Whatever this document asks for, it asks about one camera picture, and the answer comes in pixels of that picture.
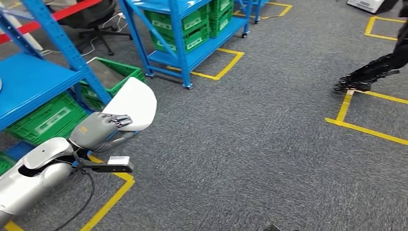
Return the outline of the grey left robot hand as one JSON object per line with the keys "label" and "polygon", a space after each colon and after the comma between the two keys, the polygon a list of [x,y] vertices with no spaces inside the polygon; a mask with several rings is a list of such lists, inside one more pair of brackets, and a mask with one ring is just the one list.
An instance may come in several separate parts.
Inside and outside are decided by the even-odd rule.
{"label": "grey left robot hand", "polygon": [[94,112],[72,130],[68,140],[77,148],[103,153],[137,135],[136,131],[119,131],[130,124],[128,115]]}

